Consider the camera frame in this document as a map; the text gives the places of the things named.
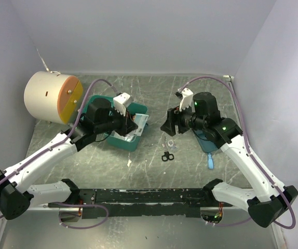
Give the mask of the blue white card packet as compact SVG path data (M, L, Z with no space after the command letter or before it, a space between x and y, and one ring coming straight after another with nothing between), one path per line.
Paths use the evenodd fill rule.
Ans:
M146 126L149 115L136 113L133 122L138 126L130 134L133 136L141 136Z

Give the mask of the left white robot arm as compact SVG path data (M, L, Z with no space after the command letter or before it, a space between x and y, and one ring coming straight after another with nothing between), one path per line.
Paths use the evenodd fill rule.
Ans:
M67 158L96 141L97 135L116 132L125 136L138 128L129 111L131 98L124 94L109 101L95 98L86 111L79 109L73 125L58 133L47 145L23 161L0 169L0 212L12 220L30 206L44 202L63 202L68 207L79 203L80 194L70 180L36 189L32 184L58 161Z

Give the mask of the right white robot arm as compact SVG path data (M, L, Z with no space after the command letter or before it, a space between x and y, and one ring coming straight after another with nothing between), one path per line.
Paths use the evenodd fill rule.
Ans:
M208 206L224 202L247 211L250 218L266 228L291 209L298 190L280 181L259 159L234 120L221 117L216 98L209 92L193 94L186 88L176 92L181 100L167 110L160 129L169 136L189 130L203 132L205 138L225 153L245 176L250 189L234 187L221 179L204 186L203 200Z

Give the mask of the teal medicine kit box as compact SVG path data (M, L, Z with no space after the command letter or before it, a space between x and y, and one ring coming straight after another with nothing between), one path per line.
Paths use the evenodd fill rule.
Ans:
M127 107L127 111L134 119L136 113L147 114L147 107L138 103L131 103ZM98 142L97 136L100 134L94 133L94 125L101 124L107 121L109 116L118 113L113 104L113 97L107 97L102 95L94 95L89 99L89 102L82 111L78 128L84 131L84 135L81 136L81 140L87 144L92 142ZM124 149L129 152L136 150L140 141L140 136L126 135L120 136L117 132L103 133L103 139L117 148Z

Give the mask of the bandage tape roll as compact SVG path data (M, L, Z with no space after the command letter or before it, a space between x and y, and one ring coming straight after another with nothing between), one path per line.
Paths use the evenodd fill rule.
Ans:
M167 146L169 147L170 150L174 150L174 151L177 151L178 150L178 147L176 145L176 142L172 139L168 140L167 141Z

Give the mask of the dark teal divider tray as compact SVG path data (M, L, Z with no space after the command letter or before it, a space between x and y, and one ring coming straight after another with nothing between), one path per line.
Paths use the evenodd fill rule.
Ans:
M212 153L214 151L219 150L213 142L207 139L207 137L202 131L198 130L198 131L195 131L195 133L196 133L196 139L203 152Z

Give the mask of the blue plastic clip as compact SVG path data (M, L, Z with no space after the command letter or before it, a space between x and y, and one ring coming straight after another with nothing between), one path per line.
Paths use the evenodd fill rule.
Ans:
M208 169L213 170L214 163L213 163L212 153L207 153L207 160L208 160Z

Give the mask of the white cylinder drum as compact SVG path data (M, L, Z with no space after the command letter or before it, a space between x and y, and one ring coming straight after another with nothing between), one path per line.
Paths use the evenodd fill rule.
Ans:
M80 80L73 75L39 71L24 90L24 104L36 119L68 124L83 95Z

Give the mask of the black handled scissors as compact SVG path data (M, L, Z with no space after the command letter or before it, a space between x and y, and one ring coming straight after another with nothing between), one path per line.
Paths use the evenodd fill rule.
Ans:
M162 138L162 147L164 149L164 153L161 156L161 160L163 162L174 160L174 154L172 154L172 153L169 152L168 147L167 147L166 137L165 136Z

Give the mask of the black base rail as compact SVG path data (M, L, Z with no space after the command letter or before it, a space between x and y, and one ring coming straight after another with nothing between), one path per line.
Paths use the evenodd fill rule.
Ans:
M65 202L106 207L109 217L173 216L200 218L219 202L202 188L175 189L80 189Z

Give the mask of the aluminium frame rail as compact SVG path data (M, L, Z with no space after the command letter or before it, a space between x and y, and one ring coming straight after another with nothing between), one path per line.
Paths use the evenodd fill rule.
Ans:
M285 225L281 224L277 218L285 211L291 210L291 205L286 198L284 183L280 181L262 162L254 150L251 148L246 132L246 124L241 112L240 103L234 93L232 81L233 76L224 75L222 83L225 84L235 103L235 109L238 114L242 135L232 139L230 144L223 145L221 150L227 154L238 166L240 171L251 184L253 193L260 201L258 204L249 206L237 193L244 192L243 189L235 188L233 193L226 196L226 201L230 204L242 208L246 206L248 213L253 221L264 222L266 218L267 225L273 227L275 239L279 248L287 248L287 243L283 235Z

